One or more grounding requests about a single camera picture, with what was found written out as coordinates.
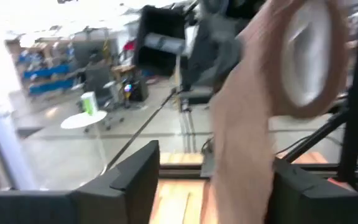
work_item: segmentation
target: wooden board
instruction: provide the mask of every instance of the wooden board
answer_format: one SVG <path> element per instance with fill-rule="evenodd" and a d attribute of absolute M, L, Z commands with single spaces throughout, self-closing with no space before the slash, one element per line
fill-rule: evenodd
<path fill-rule="evenodd" d="M 163 153 L 160 161 L 162 164 L 169 162 L 188 164 L 202 162 L 202 155 Z M 327 163 L 318 152 L 306 153 L 295 162 Z M 160 180 L 155 193 L 150 223 L 218 224 L 218 211 L 212 186 L 206 180 Z"/>

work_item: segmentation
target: concrete floor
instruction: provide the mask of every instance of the concrete floor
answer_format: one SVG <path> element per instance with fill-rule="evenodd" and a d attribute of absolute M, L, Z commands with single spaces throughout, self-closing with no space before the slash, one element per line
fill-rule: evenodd
<path fill-rule="evenodd" d="M 113 118 L 125 117 L 123 123 L 115 122 L 110 131 L 99 126 L 104 149 L 100 151 L 94 129 L 84 133 L 82 129 L 61 129 L 60 123 L 78 112 L 75 103 L 80 93 L 45 96 L 30 101 L 23 95 L 13 96 L 14 122 L 18 128 L 42 127 L 43 129 L 27 139 L 22 140 L 23 150 L 27 156 L 34 176 L 41 188 L 74 189 L 96 177 L 119 150 L 130 140 L 131 136 L 146 122 L 158 108 L 172 85 L 161 82 L 150 86 L 150 96 L 140 110 L 119 111 Z M 196 133 L 196 147 L 188 144 L 183 137 L 185 125 L 182 114 L 174 109 L 171 102 L 157 114 L 139 137 L 119 158 L 122 161 L 139 150 L 149 141 L 160 141 L 161 152 L 200 152 L 202 144 L 211 135 L 209 111 L 205 106 L 193 110 L 193 122 Z M 270 130 L 275 138 L 276 150 L 281 150 L 293 142 L 311 134 L 329 118 L 324 115 L 307 123 L 291 123 L 285 118 L 274 117 L 270 120 Z M 331 133 L 331 137 L 342 141 L 343 128 Z M 337 162 L 340 145 L 330 139 L 318 143 L 312 151 L 318 151 L 329 162 Z"/>

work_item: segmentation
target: office chair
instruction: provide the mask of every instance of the office chair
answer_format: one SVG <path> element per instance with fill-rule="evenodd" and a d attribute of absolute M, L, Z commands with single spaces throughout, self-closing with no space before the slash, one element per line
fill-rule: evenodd
<path fill-rule="evenodd" d="M 84 92 L 93 91 L 101 110 L 108 112 L 106 118 L 103 119 L 103 125 L 106 130 L 111 129 L 111 112 L 113 112 L 121 101 L 119 90 L 116 82 L 110 80 L 110 67 L 108 65 L 90 65 L 85 70 L 86 81 L 83 86 Z M 124 118 L 119 118 L 119 122 L 123 122 Z"/>

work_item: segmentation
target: beige fabric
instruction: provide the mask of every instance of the beige fabric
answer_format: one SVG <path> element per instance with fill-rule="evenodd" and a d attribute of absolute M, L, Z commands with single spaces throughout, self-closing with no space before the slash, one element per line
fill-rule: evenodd
<path fill-rule="evenodd" d="M 285 96 L 277 93 L 277 72 L 272 69 L 278 66 L 278 56 L 274 52 L 280 52 L 279 41 L 282 40 L 277 35 L 277 27 L 284 29 L 279 18 L 290 18 L 289 12 L 295 11 L 304 1 L 270 0 L 265 3 L 239 34 L 244 42 L 243 60 L 211 100 L 216 160 L 213 184 L 222 224 L 264 222 L 273 179 L 269 117 L 273 114 L 312 117 L 322 112 L 321 105 L 318 110 L 308 108 L 311 111 L 290 105 Z M 345 28 L 335 4 L 329 2 L 328 6 L 333 20 L 339 23 L 339 28 L 334 30 L 336 34 L 333 34 L 339 44 L 333 46 L 333 51 L 342 55 L 338 56 L 340 60 L 331 70 L 341 74 L 337 80 L 329 78 L 330 85 L 339 91 L 344 84 Z M 332 98 L 332 93 L 325 94 Z"/>

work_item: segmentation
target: white round table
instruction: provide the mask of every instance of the white round table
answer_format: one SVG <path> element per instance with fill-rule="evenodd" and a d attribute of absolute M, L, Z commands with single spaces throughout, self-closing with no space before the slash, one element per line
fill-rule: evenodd
<path fill-rule="evenodd" d="M 107 170 L 107 159 L 104 154 L 103 142 L 100 138 L 100 132 L 96 123 L 103 120 L 107 116 L 107 112 L 99 110 L 94 115 L 89 115 L 88 113 L 80 113 L 66 118 L 61 124 L 62 129 L 75 129 L 75 128 L 84 128 L 91 124 L 94 125 L 94 131 L 96 133 L 96 141 L 98 142 L 98 151 L 103 162 L 103 170 L 101 174 L 104 174 Z"/>

